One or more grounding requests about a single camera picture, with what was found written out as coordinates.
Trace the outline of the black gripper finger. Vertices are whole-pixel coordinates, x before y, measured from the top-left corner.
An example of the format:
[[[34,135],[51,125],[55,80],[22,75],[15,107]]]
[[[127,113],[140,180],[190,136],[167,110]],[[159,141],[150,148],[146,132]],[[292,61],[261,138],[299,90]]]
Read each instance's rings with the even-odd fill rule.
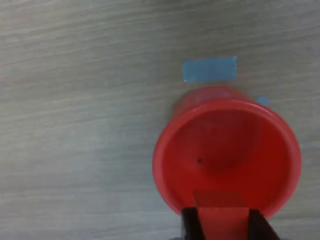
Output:
[[[257,209],[249,211],[248,240],[281,240],[265,217]]]
[[[183,208],[180,217],[181,237],[183,240],[205,240],[196,207]]]

